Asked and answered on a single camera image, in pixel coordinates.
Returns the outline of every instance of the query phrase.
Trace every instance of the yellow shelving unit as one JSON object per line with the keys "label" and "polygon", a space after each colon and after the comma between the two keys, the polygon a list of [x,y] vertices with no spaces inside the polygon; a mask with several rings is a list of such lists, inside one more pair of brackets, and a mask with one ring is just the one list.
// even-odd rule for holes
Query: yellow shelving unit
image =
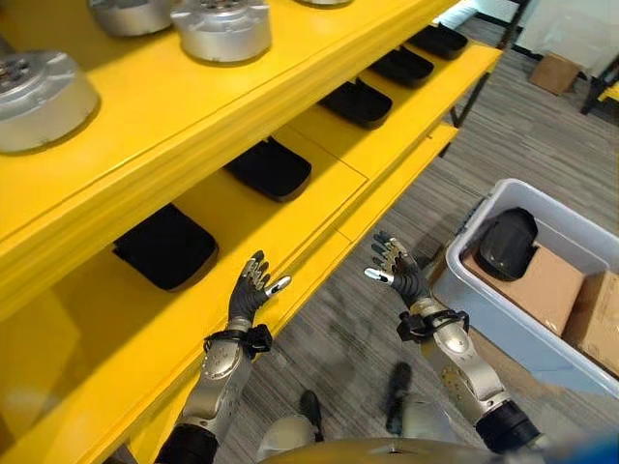
{"label": "yellow shelving unit", "polygon": [[0,320],[455,2],[272,0],[273,47],[239,67],[188,58],[171,30],[110,38],[84,2],[10,2],[5,39],[68,52],[102,105],[63,143],[0,156]]}
{"label": "yellow shelving unit", "polygon": [[[73,138],[0,154],[0,464],[102,462],[130,437],[150,462],[192,384],[202,337],[222,327],[236,276],[259,248],[294,281],[258,322],[276,334],[290,320],[449,144],[457,130],[442,116],[498,60],[477,43],[452,62],[430,57],[432,78],[414,91],[364,71],[455,2],[321,10],[271,0],[273,49],[238,68],[194,62],[171,31],[108,38],[73,0],[10,4],[3,35],[20,49],[68,51],[103,104]],[[359,73],[394,100],[377,130],[311,106]],[[271,133],[312,164],[307,190],[289,203],[220,170]],[[170,201],[221,247],[214,270],[177,294],[109,246]]]}

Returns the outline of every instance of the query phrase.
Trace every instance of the cardboard box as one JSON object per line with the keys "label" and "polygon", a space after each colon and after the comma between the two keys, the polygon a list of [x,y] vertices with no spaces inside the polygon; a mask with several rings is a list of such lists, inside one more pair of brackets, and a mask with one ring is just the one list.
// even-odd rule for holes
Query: cardboard box
{"label": "cardboard box", "polygon": [[538,247],[524,276],[511,282],[486,274],[473,254],[462,263],[483,282],[561,336],[584,275],[548,248]]}
{"label": "cardboard box", "polygon": [[561,95],[572,86],[579,71],[580,67],[576,63],[548,53],[533,70],[529,82],[554,95]]}
{"label": "cardboard box", "polygon": [[619,275],[585,279],[563,338],[619,376]]}

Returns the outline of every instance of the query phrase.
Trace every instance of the silver metal part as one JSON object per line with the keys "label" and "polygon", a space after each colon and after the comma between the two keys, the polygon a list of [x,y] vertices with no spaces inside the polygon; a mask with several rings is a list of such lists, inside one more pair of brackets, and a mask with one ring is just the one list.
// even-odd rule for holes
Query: silver metal part
{"label": "silver metal part", "polygon": [[350,3],[352,0],[300,0],[302,3],[310,3],[313,5],[341,5],[342,3]]}
{"label": "silver metal part", "polygon": [[169,27],[171,0],[88,0],[88,8],[110,36],[143,36]]}
{"label": "silver metal part", "polygon": [[0,152],[40,147],[77,128],[99,97],[66,53],[32,51],[0,58]]}
{"label": "silver metal part", "polygon": [[275,295],[277,295],[281,290],[283,290],[288,285],[290,285],[291,281],[292,281],[292,277],[290,275],[285,275],[280,280],[275,282],[273,285],[267,287],[264,290],[264,293],[267,295],[267,298],[272,298]]}
{"label": "silver metal part", "polygon": [[171,17],[185,51],[201,60],[245,61],[271,46],[269,7],[262,0],[180,0]]}
{"label": "silver metal part", "polygon": [[[235,319],[228,322],[227,329],[246,331],[248,322]],[[221,443],[250,374],[250,356],[242,345],[235,341],[213,341],[204,357],[200,378],[187,398],[178,423],[202,427],[213,433]]]}
{"label": "silver metal part", "polygon": [[391,274],[384,271],[379,271],[378,269],[366,268],[364,270],[364,274],[369,278],[378,280],[379,282],[388,283],[389,285],[394,283],[394,277]]}
{"label": "silver metal part", "polygon": [[[436,300],[425,298],[413,304],[411,312],[426,317],[443,309]],[[435,320],[434,327],[441,322],[441,319]],[[454,404],[472,424],[511,399],[494,369],[477,354],[460,324],[449,324],[436,331],[433,339],[422,343],[422,354]]]}

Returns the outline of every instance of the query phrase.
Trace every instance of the plastic storage bin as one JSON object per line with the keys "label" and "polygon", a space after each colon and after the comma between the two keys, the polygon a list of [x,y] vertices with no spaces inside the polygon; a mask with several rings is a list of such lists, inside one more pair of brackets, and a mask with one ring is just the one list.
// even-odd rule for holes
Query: plastic storage bin
{"label": "plastic storage bin", "polygon": [[435,297],[464,309],[471,325],[538,380],[584,392],[619,396],[619,382],[467,269],[460,257],[483,233],[486,220],[521,207],[536,219],[538,242],[584,274],[619,271],[619,239],[548,195],[516,179],[499,181],[447,249]]}

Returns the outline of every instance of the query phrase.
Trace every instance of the silver cylindrical component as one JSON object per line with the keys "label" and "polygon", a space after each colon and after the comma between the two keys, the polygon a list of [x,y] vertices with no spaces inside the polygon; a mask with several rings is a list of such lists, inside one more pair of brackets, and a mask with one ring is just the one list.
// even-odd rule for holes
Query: silver cylindrical component
{"label": "silver cylindrical component", "polygon": [[269,7],[262,0],[181,0],[172,21],[185,51],[201,60],[245,61],[271,46]]}
{"label": "silver cylindrical component", "polygon": [[0,58],[0,152],[40,147],[83,123],[99,102],[77,63],[60,51]]}
{"label": "silver cylindrical component", "polygon": [[88,0],[88,7],[110,36],[143,36],[171,24],[171,0]]}
{"label": "silver cylindrical component", "polygon": [[352,0],[299,0],[302,3],[310,3],[312,5],[341,5],[342,3],[350,3]]}

